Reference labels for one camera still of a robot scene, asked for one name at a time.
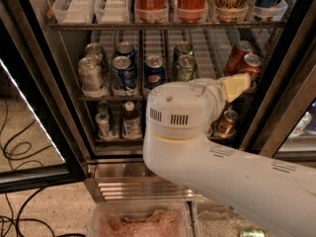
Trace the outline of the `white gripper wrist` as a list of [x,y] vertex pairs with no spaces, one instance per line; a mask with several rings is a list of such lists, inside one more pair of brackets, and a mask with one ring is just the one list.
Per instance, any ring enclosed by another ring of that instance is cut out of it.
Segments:
[[237,99],[251,86],[251,78],[248,73],[241,73],[223,77],[220,83],[209,78],[195,79],[193,83],[202,86],[202,95],[206,101],[205,110],[207,112],[207,119],[209,121],[215,121],[219,118],[224,109],[225,99],[228,103]]

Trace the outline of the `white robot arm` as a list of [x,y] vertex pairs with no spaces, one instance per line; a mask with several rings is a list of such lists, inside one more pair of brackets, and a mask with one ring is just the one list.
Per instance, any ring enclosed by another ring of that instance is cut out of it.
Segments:
[[150,91],[145,165],[211,198],[278,237],[316,237],[316,169],[207,139],[225,104],[249,87],[248,75],[171,82]]

